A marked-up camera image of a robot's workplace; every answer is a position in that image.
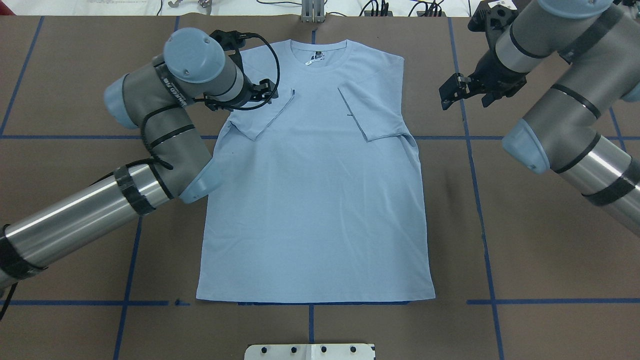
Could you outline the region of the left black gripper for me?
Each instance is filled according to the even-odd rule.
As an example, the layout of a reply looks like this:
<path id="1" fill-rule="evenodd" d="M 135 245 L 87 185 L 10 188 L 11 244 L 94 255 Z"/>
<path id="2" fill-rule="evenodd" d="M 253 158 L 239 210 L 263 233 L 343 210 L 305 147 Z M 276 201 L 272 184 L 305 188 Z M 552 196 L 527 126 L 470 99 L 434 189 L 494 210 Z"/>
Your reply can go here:
<path id="1" fill-rule="evenodd" d="M 258 84 L 246 82 L 243 83 L 239 94 L 231 100 L 222 101 L 218 97 L 204 93 L 202 103 L 214 112 L 218 110 L 229 112 L 256 110 L 267 104 L 272 104 L 272 101 L 279 97 L 278 85 L 272 80 L 261 80 Z"/>

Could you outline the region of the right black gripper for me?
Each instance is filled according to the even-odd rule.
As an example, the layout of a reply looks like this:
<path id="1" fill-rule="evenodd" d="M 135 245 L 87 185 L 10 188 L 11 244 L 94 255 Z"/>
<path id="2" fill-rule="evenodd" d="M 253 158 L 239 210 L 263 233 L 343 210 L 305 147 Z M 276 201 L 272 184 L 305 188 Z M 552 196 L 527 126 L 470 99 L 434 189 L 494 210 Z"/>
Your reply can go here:
<path id="1" fill-rule="evenodd" d="M 526 84 L 526 73 L 510 70 L 500 62 L 496 51 L 487 50 L 470 77 L 453 73 L 439 87 L 440 105 L 446 111 L 457 101 L 483 94 L 482 106 L 487 108 L 496 100 L 514 96 Z"/>

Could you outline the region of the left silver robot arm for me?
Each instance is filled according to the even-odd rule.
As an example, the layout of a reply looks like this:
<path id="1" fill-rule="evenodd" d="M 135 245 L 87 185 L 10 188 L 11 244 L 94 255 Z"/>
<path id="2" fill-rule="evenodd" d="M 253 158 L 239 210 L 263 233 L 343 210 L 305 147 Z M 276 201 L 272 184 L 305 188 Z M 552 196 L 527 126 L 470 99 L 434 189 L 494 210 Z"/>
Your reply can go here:
<path id="1" fill-rule="evenodd" d="M 251 112 L 276 100 L 281 76 L 253 82 L 243 64 L 247 41 L 261 42 L 281 71 L 274 46 L 256 32 L 185 27 L 162 50 L 103 92 L 109 114 L 137 131 L 144 157 L 126 162 L 90 185 L 1 228 L 1 289 L 46 271 L 55 262 L 126 224 L 179 199 L 193 203 L 214 189 L 211 152 L 187 112 Z"/>

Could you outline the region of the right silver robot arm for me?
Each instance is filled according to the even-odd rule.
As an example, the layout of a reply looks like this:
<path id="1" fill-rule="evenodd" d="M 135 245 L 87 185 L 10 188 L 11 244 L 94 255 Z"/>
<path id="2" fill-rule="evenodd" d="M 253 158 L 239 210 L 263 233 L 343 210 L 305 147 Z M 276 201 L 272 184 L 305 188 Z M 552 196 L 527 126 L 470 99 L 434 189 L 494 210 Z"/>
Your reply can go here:
<path id="1" fill-rule="evenodd" d="M 548 170 L 639 234 L 639 160 L 593 128 L 619 100 L 639 100 L 639 23 L 617 0 L 533 0 L 524 9 L 479 6 L 467 25 L 488 49 L 471 75 L 439 87 L 441 107 L 482 95 L 483 107 L 514 96 L 558 54 L 569 69 L 502 139 L 533 173 Z"/>

